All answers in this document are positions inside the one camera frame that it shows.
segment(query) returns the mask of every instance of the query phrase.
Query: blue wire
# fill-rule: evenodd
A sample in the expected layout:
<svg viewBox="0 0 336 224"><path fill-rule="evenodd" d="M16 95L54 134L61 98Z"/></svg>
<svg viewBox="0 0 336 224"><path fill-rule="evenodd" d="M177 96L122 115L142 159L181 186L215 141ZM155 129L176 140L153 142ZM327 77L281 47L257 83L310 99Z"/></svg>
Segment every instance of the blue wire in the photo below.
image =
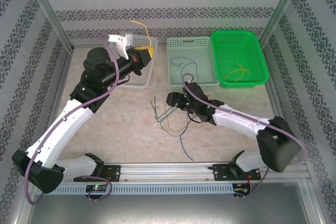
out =
<svg viewBox="0 0 336 224"><path fill-rule="evenodd" d="M151 103L151 106L152 106L153 109L154 109L154 117L155 117L156 121L157 121L158 123L160 123L160 127L161 127L165 132L167 132L170 136L173 136L173 137L180 137L181 146L182 146L182 149L183 149L185 155L186 155L188 158L190 158L192 161L194 161L194 160L188 155L187 151L185 150L185 148L184 148L184 146L183 146L183 142L182 142L182 135L186 132L186 130L188 129L188 125L191 123L191 121L188 121L188 114L187 114L187 126L186 126L186 128L184 129L184 131L183 131L180 135L175 136L175 135L171 134L169 131L167 131L167 130L162 126L162 122L163 122L169 115L171 115L175 110L177 110L177 108L175 108L175 109L172 110L169 114L167 114L166 116L164 116L163 118L161 118L166 112L168 112L168 111L169 111L170 109L172 109L173 107L170 107L170 108L167 109L162 115L158 116L158 115L157 115L157 110L156 110L156 98L155 98L155 96L154 96L154 105L153 105L153 103L152 103L151 101L150 101L150 103Z"/></svg>
<svg viewBox="0 0 336 224"><path fill-rule="evenodd" d="M184 67L181 69L181 76L182 76L182 71L183 71L183 69L184 69L186 66L188 66L188 65L190 65L190 64L195 64L195 66L196 66L196 76L197 76L197 81L196 81L196 82L198 82L198 80L199 80L199 76L198 76L198 74L197 74L198 66L197 66L196 62L195 62L194 60L190 59L190 58L186 58L186 57L183 57L183 56L177 56L177 57L174 57L174 58L172 58L172 59L170 60L170 62L171 62L174 66L177 66L178 68L180 68L180 66L181 66L182 64L184 64L184 63L180 63L180 64L178 64L178 65L174 64L174 63L173 63L173 59L176 59L176 58L183 58L183 59L187 59L187 60L191 60L191 61L192 61L192 62L190 62L190 63L184 65Z"/></svg>

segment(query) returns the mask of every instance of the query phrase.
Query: patterned wallpaper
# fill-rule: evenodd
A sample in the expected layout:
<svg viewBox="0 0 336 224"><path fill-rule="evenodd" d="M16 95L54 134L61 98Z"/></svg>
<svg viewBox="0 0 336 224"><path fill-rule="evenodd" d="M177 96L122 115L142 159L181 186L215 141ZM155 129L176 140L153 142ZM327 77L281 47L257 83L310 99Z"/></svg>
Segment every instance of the patterned wallpaper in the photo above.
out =
<svg viewBox="0 0 336 224"><path fill-rule="evenodd" d="M50 0L72 43L97 43L121 30L151 36L207 36L220 29L262 33L279 0Z"/></svg>
<svg viewBox="0 0 336 224"><path fill-rule="evenodd" d="M291 0L264 48L286 120L304 140L327 223L336 223L336 0Z"/></svg>
<svg viewBox="0 0 336 224"><path fill-rule="evenodd" d="M0 0L0 30L0 223L5 223L22 186L12 154L46 129L68 52L37 0Z"/></svg>

